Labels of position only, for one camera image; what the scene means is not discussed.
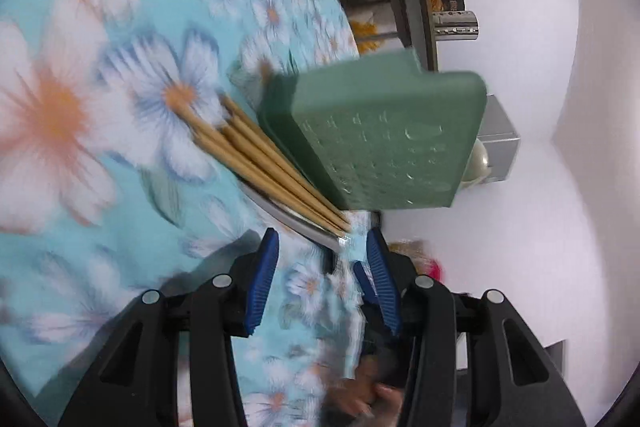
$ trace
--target green plastic holder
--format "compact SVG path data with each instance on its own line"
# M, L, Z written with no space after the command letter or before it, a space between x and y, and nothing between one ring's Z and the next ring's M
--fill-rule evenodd
M486 104L471 72L424 71L411 49L279 75L260 126L342 210L450 206Z

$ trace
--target metal box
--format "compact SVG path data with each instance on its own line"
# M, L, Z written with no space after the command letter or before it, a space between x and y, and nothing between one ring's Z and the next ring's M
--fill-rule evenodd
M486 147L491 166L491 175L484 182L500 182L507 179L518 152L520 135L494 94L486 97L486 108L478 138Z

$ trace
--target blue floral tablecloth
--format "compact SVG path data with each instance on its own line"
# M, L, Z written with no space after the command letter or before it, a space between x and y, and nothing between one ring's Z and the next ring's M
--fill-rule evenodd
M110 319L142 291L191 291L280 232L262 325L234 340L250 427L312 426L357 355L366 216L336 273L247 200L168 110L250 111L273 70L354 57L337 0L0 0L0 353L55 425ZM180 425L191 424L180 359Z

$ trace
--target person's hand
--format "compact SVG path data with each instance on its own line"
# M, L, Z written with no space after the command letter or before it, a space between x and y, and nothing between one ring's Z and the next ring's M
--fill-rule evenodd
M395 427L402 409L404 395L400 389L376 384L376 394L384 401L382 407L376 407L375 415L364 425L366 427Z
M356 380L343 378L338 385L327 391L326 397L329 402L350 416L371 416L371 407L364 400L361 386Z

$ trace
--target chopstick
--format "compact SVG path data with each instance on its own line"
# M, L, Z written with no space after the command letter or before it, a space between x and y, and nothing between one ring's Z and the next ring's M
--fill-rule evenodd
M341 229L338 229L313 209L296 199L290 192L276 184L270 177L255 168L251 162L242 158L242 155L236 152L230 145L227 147L219 141L210 139L209 136L200 133L200 131L196 131L196 133L193 134L193 141L198 147L212 155L215 159L219 160L220 163L247 180L270 198L286 204L291 210L306 217L306 219L316 223L316 225L329 230L338 237L344 235Z
M273 160L278 167L302 185L307 192L318 198L321 203L324 203L328 209L342 220L342 222L347 226L346 231L349 232L351 230L351 225L346 219L344 219L342 212L298 172L298 170L282 154L280 149L278 149L276 144L274 144L273 141L271 141L271 139L264 133L260 126L249 118L242 108L226 94L221 96L220 100L222 105L224 105L226 110L228 110L232 115L230 124L251 140L251 142L271 160Z
M336 227L347 232L349 224L344 218L332 212L318 199L313 197L307 192L302 185L296 182L291 176L289 176L284 170L282 170L276 163L274 163L269 156L267 156L262 150L249 141L244 135L242 135L238 129L234 128L233 123L226 125L220 129L220 132L225 136L227 140L239 150L242 154L247 156L253 163L270 175L280 185L286 188L293 195L298 197L303 203L310 206L318 214L331 221Z
M287 205L291 210L309 219L319 227L331 231L338 237L344 235L344 230L341 227L335 226L334 223L323 217L304 201L295 197L286 188L279 186L267 174L260 171L254 163L236 150L219 130L198 117L188 105L175 106L172 107L172 110L191 127L196 145L219 160L227 168L250 182L258 190Z

